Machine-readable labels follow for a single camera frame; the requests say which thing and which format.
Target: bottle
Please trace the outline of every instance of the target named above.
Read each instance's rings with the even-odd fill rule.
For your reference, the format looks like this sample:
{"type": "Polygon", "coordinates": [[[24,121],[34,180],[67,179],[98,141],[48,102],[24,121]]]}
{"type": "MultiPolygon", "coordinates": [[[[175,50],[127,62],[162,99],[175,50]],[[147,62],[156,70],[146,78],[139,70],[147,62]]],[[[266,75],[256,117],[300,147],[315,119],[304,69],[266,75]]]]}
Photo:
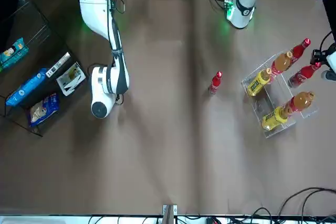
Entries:
{"type": "Polygon", "coordinates": [[[264,85],[269,83],[271,79],[272,70],[270,68],[264,69],[260,71],[254,80],[247,87],[247,93],[251,96],[256,96],[257,93],[262,89],[264,85]]]}
{"type": "Polygon", "coordinates": [[[288,115],[292,115],[294,112],[301,112],[308,108],[314,99],[315,94],[313,92],[300,92],[296,96],[292,97],[284,106],[288,115]]]}
{"type": "Polygon", "coordinates": [[[286,123],[288,120],[289,114],[285,110],[284,107],[276,107],[276,109],[269,113],[268,115],[265,115],[262,117],[261,126],[266,131],[271,131],[275,127],[281,125],[282,123],[286,123]]]}
{"type": "Polygon", "coordinates": [[[222,78],[222,72],[218,71],[217,74],[212,78],[212,82],[209,86],[209,92],[211,94],[215,94],[219,85],[220,85],[220,79],[222,78]]]}
{"type": "Polygon", "coordinates": [[[294,62],[296,62],[303,55],[304,50],[310,45],[310,43],[310,39],[306,38],[301,44],[293,47],[291,50],[293,57],[290,59],[290,66],[292,66],[294,62]]]}
{"type": "Polygon", "coordinates": [[[287,52],[285,54],[280,54],[278,58],[276,58],[271,66],[271,79],[269,83],[274,81],[274,78],[284,72],[290,66],[290,59],[293,57],[292,52],[287,52]]]}
{"type": "Polygon", "coordinates": [[[297,88],[303,84],[307,79],[311,78],[316,70],[322,66],[322,63],[316,62],[314,65],[305,66],[300,69],[288,80],[288,86],[291,88],[297,88]]]}

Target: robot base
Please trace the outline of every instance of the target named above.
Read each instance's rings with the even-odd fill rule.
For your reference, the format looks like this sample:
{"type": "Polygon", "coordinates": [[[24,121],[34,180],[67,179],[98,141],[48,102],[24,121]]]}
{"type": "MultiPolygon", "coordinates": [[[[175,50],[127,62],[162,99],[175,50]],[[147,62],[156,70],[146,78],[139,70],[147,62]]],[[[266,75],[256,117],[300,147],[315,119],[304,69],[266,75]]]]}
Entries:
{"type": "Polygon", "coordinates": [[[243,16],[237,7],[237,1],[232,0],[232,2],[233,6],[226,11],[226,19],[236,28],[245,28],[252,19],[255,8],[253,8],[249,15],[243,16]]]}

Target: orange bottle cap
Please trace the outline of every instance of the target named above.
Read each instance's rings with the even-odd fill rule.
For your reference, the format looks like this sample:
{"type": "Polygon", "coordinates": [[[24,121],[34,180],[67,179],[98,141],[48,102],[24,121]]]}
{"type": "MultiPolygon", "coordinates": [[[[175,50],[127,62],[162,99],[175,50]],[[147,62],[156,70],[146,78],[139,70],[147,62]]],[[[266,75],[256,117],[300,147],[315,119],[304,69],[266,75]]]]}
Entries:
{"type": "Polygon", "coordinates": [[[308,92],[308,95],[307,95],[307,97],[308,97],[308,99],[309,99],[309,100],[313,100],[313,99],[314,99],[314,97],[315,97],[315,93],[314,93],[314,92],[312,92],[312,91],[310,91],[310,92],[308,92]]]}

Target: food package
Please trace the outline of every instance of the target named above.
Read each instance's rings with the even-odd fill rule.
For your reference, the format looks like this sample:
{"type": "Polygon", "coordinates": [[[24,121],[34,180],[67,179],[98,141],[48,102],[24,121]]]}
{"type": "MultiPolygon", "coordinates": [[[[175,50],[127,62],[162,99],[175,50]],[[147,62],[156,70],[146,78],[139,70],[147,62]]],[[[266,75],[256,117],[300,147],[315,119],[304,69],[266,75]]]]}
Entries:
{"type": "Polygon", "coordinates": [[[1,53],[0,65],[2,66],[2,69],[9,68],[28,52],[29,49],[25,46],[23,38],[18,39],[10,48],[1,53]]]}
{"type": "Polygon", "coordinates": [[[10,97],[6,100],[7,106],[18,105],[27,95],[39,86],[46,78],[47,68],[42,68],[39,73],[22,84],[10,97]]]}
{"type": "Polygon", "coordinates": [[[34,127],[59,110],[59,100],[56,93],[49,95],[29,109],[29,126],[34,127]]]}

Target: red bottle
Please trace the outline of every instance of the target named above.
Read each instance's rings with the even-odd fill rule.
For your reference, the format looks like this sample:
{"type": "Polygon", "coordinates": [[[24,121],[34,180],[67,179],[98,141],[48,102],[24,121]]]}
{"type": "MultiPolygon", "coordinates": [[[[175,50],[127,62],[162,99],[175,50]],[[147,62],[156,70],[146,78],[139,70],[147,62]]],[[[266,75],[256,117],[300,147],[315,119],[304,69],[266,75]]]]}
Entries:
{"type": "Polygon", "coordinates": [[[218,71],[217,74],[212,78],[212,82],[209,86],[209,92],[211,94],[215,94],[219,85],[220,85],[220,79],[222,78],[222,72],[218,71]]]}
{"type": "Polygon", "coordinates": [[[291,88],[296,88],[303,84],[307,79],[313,76],[314,72],[318,70],[322,64],[320,62],[316,62],[314,65],[309,65],[301,68],[296,74],[294,74],[288,80],[288,86],[291,88]]]}
{"type": "Polygon", "coordinates": [[[292,66],[294,62],[296,62],[303,55],[304,50],[310,45],[310,43],[310,39],[306,38],[301,44],[297,45],[291,50],[293,57],[290,59],[290,66],[292,66]]]}

